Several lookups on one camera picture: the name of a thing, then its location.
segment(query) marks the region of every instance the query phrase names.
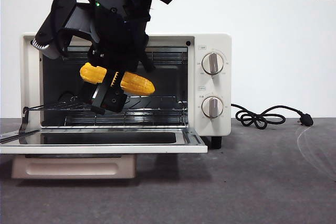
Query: oven foot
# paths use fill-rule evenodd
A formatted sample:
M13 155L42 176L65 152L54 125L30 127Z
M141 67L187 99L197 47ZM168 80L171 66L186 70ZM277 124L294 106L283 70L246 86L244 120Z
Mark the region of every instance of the oven foot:
M222 148L222 137L221 136L212 136L211 137L211 148L212 149Z

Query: oven control panel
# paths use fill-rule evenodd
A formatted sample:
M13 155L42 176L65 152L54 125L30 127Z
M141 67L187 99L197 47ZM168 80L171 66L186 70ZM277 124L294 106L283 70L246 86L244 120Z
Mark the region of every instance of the oven control panel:
M195 130L201 136L231 132L232 39L226 34L195 37Z

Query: power cord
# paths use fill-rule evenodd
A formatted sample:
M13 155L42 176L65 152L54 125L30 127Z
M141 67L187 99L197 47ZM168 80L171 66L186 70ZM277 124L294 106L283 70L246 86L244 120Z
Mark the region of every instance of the power cord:
M273 106L273 107L270 107L269 109L265 110L261 114L256 114L256 113L254 113L252 111L249 111L248 109L246 109L246 108L244 108L240 105L231 104L231 106L241 109L236 113L236 119L238 121L240 121L243 126L246 126L246 127L251 126L254 123L256 128L258 128L260 130L264 130L264 129L266 129L268 124L283 124L283 123L285 123L286 118L283 115L274 114L274 113L269 113L268 114L269 111L274 110L274 109L279 109L279 108L291 110L291 111L294 111L294 112L298 113L300 115L300 121L299 122L301 123L301 125L312 126L314 124L314 121L309 114L304 114L303 112L301 112L297 109L288 107L288 106L283 106L283 105ZM271 121L271 120L267 119L268 117L279 118L281 120L280 121Z

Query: oven door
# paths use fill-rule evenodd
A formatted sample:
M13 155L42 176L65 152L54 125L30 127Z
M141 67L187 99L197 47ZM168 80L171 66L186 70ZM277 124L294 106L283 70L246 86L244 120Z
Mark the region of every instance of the oven door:
M191 128L41 129L3 134L2 154L137 154L206 153L207 146Z

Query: corn cob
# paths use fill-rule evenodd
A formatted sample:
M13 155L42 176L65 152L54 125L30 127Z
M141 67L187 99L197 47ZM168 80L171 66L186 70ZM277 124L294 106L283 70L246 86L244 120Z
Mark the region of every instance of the corn cob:
M80 76L86 82L97 84L103 82L106 72L106 68L99 66L94 67L87 62L84 66L81 67ZM155 87L150 80L130 72L125 72L120 86L125 92L136 95L151 95L155 91Z

